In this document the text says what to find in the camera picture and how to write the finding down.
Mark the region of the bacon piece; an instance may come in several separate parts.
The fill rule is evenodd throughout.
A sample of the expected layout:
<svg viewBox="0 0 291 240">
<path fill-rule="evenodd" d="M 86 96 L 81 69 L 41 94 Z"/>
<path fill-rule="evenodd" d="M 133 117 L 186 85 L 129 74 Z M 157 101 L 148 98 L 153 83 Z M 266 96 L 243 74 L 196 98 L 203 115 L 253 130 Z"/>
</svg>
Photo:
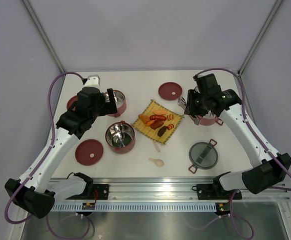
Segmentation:
<svg viewBox="0 0 291 240">
<path fill-rule="evenodd" d="M 167 126 L 167 129 L 170 131 L 170 130 L 172 130 L 174 127 L 175 127 L 175 125 L 171 123 L 171 124 L 169 124 L 169 125 Z"/>
<path fill-rule="evenodd" d="M 174 118 L 175 118 L 174 114 L 169 114 L 169 115 L 167 115 L 167 120 L 168 120 L 168 121 L 171 121 L 171 120 L 173 120 Z"/>
</svg>

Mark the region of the salmon slice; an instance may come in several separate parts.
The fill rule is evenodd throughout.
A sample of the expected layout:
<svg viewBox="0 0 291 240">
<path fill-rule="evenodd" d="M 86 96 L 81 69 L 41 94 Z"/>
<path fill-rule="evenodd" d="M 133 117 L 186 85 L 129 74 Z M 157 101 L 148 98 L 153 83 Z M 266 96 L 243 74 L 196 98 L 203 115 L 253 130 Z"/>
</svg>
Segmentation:
<svg viewBox="0 0 291 240">
<path fill-rule="evenodd" d="M 158 109 L 158 110 L 154 110 L 153 113 L 155 115 L 166 115 L 168 112 L 166 110 Z"/>
</svg>

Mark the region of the red sausage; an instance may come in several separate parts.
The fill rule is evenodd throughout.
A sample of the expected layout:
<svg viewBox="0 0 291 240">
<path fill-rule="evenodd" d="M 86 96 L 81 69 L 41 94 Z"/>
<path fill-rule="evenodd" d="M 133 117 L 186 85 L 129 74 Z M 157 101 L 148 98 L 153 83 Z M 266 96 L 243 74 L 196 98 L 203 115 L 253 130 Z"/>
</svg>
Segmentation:
<svg viewBox="0 0 291 240">
<path fill-rule="evenodd" d="M 166 121 L 167 117 L 160 114 L 153 114 L 149 117 L 150 120 L 159 120 L 159 121 Z"/>
</svg>

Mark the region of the brown meat slice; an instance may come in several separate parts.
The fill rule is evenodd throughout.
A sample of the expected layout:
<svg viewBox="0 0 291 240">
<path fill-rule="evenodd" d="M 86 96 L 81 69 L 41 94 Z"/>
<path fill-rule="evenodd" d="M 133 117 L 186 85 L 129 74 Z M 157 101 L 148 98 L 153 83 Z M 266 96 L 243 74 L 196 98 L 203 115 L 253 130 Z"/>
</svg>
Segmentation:
<svg viewBox="0 0 291 240">
<path fill-rule="evenodd" d="M 153 130 L 156 130 L 156 129 L 160 128 L 163 124 L 164 124 L 163 121 L 158 120 L 158 121 L 156 121 L 154 124 L 150 125 L 150 127 L 151 127 Z"/>
</svg>

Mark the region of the dark chocolate pastry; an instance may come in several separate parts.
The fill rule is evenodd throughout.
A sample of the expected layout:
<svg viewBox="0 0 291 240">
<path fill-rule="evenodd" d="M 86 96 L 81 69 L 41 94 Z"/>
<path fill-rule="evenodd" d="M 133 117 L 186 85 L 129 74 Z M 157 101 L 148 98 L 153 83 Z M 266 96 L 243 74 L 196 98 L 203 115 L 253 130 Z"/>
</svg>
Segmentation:
<svg viewBox="0 0 291 240">
<path fill-rule="evenodd" d="M 164 133 L 168 130 L 167 126 L 163 126 L 158 132 L 157 132 L 157 136 L 158 137 L 162 137 L 164 135 Z"/>
</svg>

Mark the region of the fried chicken piece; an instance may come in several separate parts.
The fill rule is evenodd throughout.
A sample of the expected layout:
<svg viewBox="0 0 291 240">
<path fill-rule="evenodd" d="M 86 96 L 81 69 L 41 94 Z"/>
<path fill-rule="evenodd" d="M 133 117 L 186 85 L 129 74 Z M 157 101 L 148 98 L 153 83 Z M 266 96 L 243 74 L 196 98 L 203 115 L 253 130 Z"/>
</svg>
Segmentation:
<svg viewBox="0 0 291 240">
<path fill-rule="evenodd" d="M 138 118 L 144 123 L 148 123 L 150 121 L 150 118 L 147 115 L 139 114 Z"/>
</svg>

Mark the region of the metal tongs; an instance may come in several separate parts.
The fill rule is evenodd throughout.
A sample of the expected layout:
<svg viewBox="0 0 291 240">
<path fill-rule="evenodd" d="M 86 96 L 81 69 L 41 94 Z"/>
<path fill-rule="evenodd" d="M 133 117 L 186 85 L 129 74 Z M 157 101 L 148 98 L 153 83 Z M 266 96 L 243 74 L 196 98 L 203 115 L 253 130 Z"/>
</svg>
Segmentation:
<svg viewBox="0 0 291 240">
<path fill-rule="evenodd" d="M 178 106 L 180 106 L 184 111 L 186 110 L 186 100 L 180 96 L 177 100 L 177 104 Z M 200 125 L 200 119 L 197 116 L 194 115 L 188 115 L 190 117 L 190 119 L 194 122 L 195 125 L 199 126 Z"/>
</svg>

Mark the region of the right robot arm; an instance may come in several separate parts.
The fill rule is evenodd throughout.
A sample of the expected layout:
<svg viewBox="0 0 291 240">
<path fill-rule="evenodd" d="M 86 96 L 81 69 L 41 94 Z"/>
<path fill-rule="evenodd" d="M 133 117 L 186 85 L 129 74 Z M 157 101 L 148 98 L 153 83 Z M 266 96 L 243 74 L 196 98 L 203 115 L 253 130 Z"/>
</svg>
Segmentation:
<svg viewBox="0 0 291 240">
<path fill-rule="evenodd" d="M 203 117 L 212 112 L 220 117 L 240 142 L 252 166 L 216 176 L 213 194 L 217 198 L 224 198 L 234 190 L 258 194 L 282 182 L 291 166 L 291 157 L 288 153 L 279 153 L 266 140 L 250 116 L 243 112 L 245 106 L 238 94 L 233 89 L 222 90 L 213 73 L 196 74 L 193 79 L 198 90 L 188 90 L 184 113 Z"/>
</svg>

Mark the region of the back left red steel bowl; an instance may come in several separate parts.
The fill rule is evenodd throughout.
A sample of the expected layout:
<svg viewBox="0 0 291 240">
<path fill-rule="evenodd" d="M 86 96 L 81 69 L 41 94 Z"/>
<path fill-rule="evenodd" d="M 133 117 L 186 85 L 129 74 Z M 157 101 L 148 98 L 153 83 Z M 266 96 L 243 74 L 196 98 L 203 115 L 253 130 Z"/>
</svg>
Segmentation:
<svg viewBox="0 0 291 240">
<path fill-rule="evenodd" d="M 118 118 L 125 112 L 127 108 L 126 97 L 123 92 L 117 89 L 113 90 L 113 95 L 116 103 L 117 113 L 108 114 L 108 116 Z"/>
</svg>

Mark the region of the red steel bowl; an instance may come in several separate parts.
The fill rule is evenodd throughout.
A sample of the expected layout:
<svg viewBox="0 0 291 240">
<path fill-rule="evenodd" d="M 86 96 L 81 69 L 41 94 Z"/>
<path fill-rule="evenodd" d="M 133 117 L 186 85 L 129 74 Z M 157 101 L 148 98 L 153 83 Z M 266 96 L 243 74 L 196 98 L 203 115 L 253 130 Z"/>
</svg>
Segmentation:
<svg viewBox="0 0 291 240">
<path fill-rule="evenodd" d="M 127 108 L 126 97 L 123 92 L 117 89 L 113 90 L 113 95 L 116 103 L 117 113 L 108 114 L 108 116 L 118 118 L 125 112 Z"/>
<path fill-rule="evenodd" d="M 116 154 L 130 152 L 136 143 L 136 134 L 133 127 L 121 120 L 110 125 L 105 132 L 105 141 Z"/>
<path fill-rule="evenodd" d="M 224 122 L 218 118 L 213 112 L 208 111 L 208 113 L 204 116 L 200 115 L 189 115 L 195 125 L 199 126 L 212 126 L 214 124 L 218 124 L 222 126 Z"/>
</svg>

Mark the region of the right red steel bowl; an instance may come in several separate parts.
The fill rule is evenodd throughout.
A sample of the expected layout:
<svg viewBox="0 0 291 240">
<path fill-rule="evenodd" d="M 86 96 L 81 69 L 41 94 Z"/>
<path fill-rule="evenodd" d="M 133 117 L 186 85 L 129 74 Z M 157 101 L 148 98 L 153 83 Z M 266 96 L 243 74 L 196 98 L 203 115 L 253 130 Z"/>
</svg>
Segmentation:
<svg viewBox="0 0 291 240">
<path fill-rule="evenodd" d="M 212 126 L 214 124 L 218 124 L 222 126 L 224 122 L 218 118 L 213 112 L 208 111 L 208 113 L 204 116 L 200 115 L 189 115 L 195 125 L 199 126 Z"/>
</svg>

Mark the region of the back red lid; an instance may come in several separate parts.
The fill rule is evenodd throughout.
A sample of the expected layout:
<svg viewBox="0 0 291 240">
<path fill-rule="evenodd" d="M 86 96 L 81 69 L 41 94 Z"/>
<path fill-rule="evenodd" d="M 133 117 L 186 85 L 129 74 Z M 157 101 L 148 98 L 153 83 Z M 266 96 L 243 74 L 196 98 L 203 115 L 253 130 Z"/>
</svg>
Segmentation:
<svg viewBox="0 0 291 240">
<path fill-rule="evenodd" d="M 175 82 L 165 82 L 158 88 L 159 96 L 167 101 L 177 100 L 182 93 L 182 87 Z"/>
</svg>

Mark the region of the front red steel bowl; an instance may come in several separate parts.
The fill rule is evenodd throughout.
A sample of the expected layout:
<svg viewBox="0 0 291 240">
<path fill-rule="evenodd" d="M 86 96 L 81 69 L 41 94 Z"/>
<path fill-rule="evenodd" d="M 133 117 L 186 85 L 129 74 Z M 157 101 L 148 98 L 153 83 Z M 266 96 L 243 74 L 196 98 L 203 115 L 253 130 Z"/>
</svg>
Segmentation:
<svg viewBox="0 0 291 240">
<path fill-rule="evenodd" d="M 133 127 L 121 120 L 110 125 L 105 132 L 105 141 L 116 154 L 130 152 L 136 143 L 136 134 Z"/>
</svg>

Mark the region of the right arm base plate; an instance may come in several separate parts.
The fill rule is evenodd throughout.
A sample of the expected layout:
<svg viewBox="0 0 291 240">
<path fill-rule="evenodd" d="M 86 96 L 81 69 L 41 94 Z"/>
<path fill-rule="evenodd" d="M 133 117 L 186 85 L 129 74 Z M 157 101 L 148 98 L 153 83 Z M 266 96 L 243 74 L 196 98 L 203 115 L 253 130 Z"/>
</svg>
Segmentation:
<svg viewBox="0 0 291 240">
<path fill-rule="evenodd" d="M 230 200 L 234 191 L 223 190 L 214 184 L 196 184 L 191 187 L 199 200 Z"/>
</svg>

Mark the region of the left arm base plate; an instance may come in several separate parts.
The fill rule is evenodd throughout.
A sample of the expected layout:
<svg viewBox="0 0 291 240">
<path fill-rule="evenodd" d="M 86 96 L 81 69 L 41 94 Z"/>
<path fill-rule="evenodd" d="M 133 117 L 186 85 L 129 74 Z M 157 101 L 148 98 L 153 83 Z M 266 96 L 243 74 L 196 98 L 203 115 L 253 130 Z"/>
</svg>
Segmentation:
<svg viewBox="0 0 291 240">
<path fill-rule="evenodd" d="M 67 200 L 107 200 L 109 196 L 109 184 L 93 183 L 85 187 L 83 193 L 68 197 Z"/>
</svg>

